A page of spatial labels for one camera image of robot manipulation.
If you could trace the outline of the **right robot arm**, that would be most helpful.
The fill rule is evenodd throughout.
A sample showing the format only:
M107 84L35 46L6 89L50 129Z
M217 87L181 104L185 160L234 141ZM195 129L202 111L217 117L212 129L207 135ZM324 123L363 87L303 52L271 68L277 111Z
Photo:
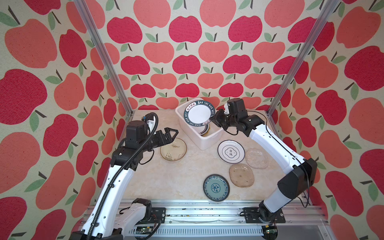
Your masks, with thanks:
M277 188L259 204L259 219L263 223L275 220L277 212L296 199L304 191L309 191L314 183L318 164L313 159L305 159L281 141L257 115L248 113L226 114L219 110L210 118L217 127L237 131L258 143L278 163L285 176L277 183Z

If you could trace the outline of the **white plate dark lettered rim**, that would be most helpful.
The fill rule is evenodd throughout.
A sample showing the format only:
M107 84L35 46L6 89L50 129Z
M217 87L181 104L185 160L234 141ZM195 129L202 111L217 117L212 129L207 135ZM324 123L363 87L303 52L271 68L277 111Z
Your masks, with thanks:
M186 106L183 118L188 125L201 127L208 125L215 113L216 109L210 102L197 100Z

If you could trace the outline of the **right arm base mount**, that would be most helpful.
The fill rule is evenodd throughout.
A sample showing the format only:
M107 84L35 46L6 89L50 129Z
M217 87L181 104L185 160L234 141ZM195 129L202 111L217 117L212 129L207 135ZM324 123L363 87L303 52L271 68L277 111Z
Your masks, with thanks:
M243 208L239 215L245 218L247 224L286 223L285 215L281 209L275 213L270 213L268 210L259 210L259 208Z

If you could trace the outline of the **white plate green red rim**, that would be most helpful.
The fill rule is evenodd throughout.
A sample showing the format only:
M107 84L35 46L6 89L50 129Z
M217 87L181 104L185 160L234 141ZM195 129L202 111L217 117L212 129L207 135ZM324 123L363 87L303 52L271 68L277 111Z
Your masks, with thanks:
M206 135L210 130L210 125L203 125L196 128L196 131L199 133L200 136Z

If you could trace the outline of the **white plastic bin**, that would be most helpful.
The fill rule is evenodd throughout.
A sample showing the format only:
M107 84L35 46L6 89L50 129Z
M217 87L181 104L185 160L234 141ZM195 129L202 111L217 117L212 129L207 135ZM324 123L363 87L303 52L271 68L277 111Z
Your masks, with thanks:
M201 149L201 150L206 150L209 147L211 147L213 144L218 142L220 138L223 135L224 130L221 128L218 128L215 124L212 122L209 123L210 125L210 130L209 132L204 135L200 136L199 133L196 131L197 127L193 127L188 125L184 118L183 118L183 113L188 104L191 102L197 101L197 100L203 100L202 98L196 98L193 100L190 100L180 106L178 106L175 110L177 116L179 117L179 122L182 130L185 132L185 134L195 143L195 145Z

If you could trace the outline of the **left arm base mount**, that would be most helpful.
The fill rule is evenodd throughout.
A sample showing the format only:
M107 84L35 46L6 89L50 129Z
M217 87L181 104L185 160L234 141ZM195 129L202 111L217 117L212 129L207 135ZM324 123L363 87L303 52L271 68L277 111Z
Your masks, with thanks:
M156 221L160 221L161 224L165 223L166 217L166 208L151 208L150 213L146 213L145 218L137 223L137 225L141 224L152 224Z

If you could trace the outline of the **beige plate brown rim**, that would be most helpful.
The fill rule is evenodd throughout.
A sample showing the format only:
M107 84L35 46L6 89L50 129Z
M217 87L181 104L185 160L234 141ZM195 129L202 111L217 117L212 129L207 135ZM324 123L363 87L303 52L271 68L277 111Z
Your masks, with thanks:
M162 146L160 149L161 156L170 162L181 160L187 153L186 143L179 138L165 146Z

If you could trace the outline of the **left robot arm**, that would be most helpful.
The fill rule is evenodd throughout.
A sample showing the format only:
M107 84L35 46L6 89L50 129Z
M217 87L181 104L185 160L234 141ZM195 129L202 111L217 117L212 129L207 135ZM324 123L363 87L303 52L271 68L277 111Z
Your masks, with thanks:
M116 220L123 194L132 179L143 153L172 143L178 130L165 128L165 132L153 130L145 134L141 142L129 143L124 139L114 151L101 195L90 217L81 230L73 232L71 240L122 240L138 222L150 216L149 200L138 200Z

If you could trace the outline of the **white plate black flower outline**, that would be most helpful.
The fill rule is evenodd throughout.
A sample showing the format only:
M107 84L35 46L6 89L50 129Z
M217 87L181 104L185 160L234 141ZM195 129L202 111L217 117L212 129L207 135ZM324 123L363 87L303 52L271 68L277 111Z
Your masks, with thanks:
M226 140L219 144L218 155L226 163L238 164L245 158L245 149L236 141Z

